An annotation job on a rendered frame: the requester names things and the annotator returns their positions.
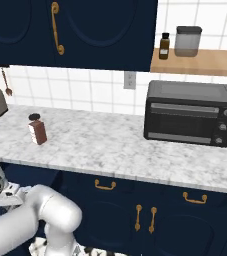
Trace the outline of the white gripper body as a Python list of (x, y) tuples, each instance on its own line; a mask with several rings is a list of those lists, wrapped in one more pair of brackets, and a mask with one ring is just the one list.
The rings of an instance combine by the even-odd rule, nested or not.
[(0, 207), (11, 207), (22, 205), (25, 202), (26, 194), (30, 191), (31, 186), (20, 187), (16, 192), (3, 191), (0, 194)]

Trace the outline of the navy drawer front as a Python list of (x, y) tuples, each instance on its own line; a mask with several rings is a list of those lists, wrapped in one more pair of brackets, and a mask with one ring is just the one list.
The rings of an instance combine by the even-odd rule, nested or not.
[(64, 172), (60, 191), (68, 198), (84, 205), (105, 199), (107, 202), (150, 200), (158, 195), (159, 184), (75, 172)]
[(156, 205), (169, 208), (172, 214), (206, 218), (227, 215), (227, 193), (180, 186), (161, 185)]

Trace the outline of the brown bottle with black cap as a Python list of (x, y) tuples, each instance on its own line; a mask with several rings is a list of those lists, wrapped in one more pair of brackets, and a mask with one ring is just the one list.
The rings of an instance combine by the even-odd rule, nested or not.
[(40, 115), (38, 113), (32, 113), (28, 117), (30, 123), (28, 124), (32, 141), (41, 145), (47, 141), (47, 135), (45, 131), (45, 125), (40, 120)]

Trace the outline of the navy base cupboard door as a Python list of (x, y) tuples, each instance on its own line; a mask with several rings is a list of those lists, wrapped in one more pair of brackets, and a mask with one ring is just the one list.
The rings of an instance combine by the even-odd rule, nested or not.
[(155, 231), (146, 232), (143, 256), (220, 256), (227, 242), (227, 215), (172, 214), (157, 206)]
[(137, 210), (130, 195), (91, 194), (78, 205), (82, 221), (74, 234), (81, 245), (141, 256), (141, 231), (135, 230)]

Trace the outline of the black toaster oven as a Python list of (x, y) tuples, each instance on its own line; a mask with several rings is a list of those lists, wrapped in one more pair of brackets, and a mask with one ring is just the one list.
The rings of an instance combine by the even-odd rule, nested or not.
[(227, 84), (152, 80), (144, 137), (227, 147)]

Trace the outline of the brown glass bottle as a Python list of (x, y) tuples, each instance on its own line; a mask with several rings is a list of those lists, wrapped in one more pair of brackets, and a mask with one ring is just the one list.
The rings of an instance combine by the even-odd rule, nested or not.
[(159, 48), (159, 58), (161, 60), (168, 59), (169, 45), (170, 45), (169, 34), (167, 32), (164, 32), (160, 40), (160, 48)]

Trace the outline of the grey jar with black lid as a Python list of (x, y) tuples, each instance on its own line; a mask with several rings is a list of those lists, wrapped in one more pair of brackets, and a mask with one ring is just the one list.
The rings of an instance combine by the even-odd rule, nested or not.
[(202, 28), (200, 26), (178, 26), (174, 52), (177, 57), (195, 57), (198, 54)]

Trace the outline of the navy wall cupboard door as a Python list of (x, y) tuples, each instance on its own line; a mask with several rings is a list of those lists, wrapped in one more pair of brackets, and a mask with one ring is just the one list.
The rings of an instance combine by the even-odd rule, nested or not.
[[(54, 41), (51, 4), (58, 40)], [(56, 65), (59, 67), (148, 71), (154, 50), (157, 0), (47, 0)]]
[(0, 0), (0, 66), (55, 64), (45, 0)]

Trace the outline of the grey wall outlet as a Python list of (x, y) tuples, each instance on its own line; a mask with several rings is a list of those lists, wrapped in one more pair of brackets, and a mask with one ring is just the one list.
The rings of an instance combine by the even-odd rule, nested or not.
[(124, 88), (125, 89), (136, 89), (136, 72), (125, 71), (124, 72)]

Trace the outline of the wooden wall shelf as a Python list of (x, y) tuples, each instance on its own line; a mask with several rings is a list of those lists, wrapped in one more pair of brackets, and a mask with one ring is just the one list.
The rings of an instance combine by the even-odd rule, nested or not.
[(177, 57), (170, 49), (168, 59), (161, 60), (155, 48), (150, 72), (227, 77), (227, 50), (202, 49), (195, 57)]

